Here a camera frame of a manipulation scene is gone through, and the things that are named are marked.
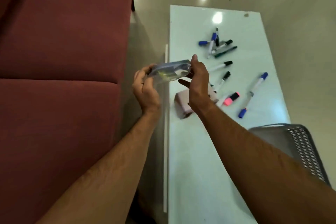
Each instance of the dark green pen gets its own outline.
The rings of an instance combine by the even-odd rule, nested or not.
[[[220,56],[222,56],[222,55],[224,55],[224,54],[226,54],[226,53],[228,53],[230,51],[233,51],[234,49],[237,49],[237,47],[238,46],[233,46],[232,48],[226,50],[225,52],[218,53],[218,54],[215,55],[215,58],[219,58]]]

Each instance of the blue marker cap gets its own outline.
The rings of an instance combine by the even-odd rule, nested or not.
[[[216,34],[216,33],[213,33],[213,34],[212,34],[212,38],[211,38],[211,40],[216,41],[216,38],[217,38],[217,34]]]
[[[266,79],[267,76],[268,76],[268,73],[265,72],[265,73],[263,73],[263,75],[260,78]]]
[[[209,42],[208,41],[199,41],[198,45],[202,46],[202,45],[207,45]]]
[[[244,117],[244,115],[245,115],[246,112],[247,112],[247,109],[246,109],[246,108],[242,109],[242,110],[240,111],[238,117],[239,117],[240,119],[242,119],[242,118]]]

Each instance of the sofa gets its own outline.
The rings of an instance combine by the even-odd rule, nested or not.
[[[119,140],[132,0],[0,0],[0,223],[35,223]]]

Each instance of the gray object on floor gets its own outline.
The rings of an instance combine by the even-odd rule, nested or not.
[[[313,138],[305,126],[270,124],[249,131],[299,161],[313,175],[331,186]]]

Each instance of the glossy white tabletop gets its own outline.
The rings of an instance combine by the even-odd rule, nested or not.
[[[221,40],[232,39],[232,46],[238,48],[221,58],[207,59],[208,48],[198,46],[198,41],[209,40],[216,27]],[[241,94],[231,106],[222,107],[240,125],[249,129],[290,123],[259,13],[172,5],[169,61],[191,59],[195,53],[207,68],[233,61],[230,67],[210,73],[210,81],[217,84],[226,71],[231,72],[218,95]],[[238,118],[247,93],[263,72],[268,72],[267,79],[244,118]],[[169,223],[256,223],[198,116],[184,120],[177,116],[174,97],[184,89],[177,81],[169,86]]]

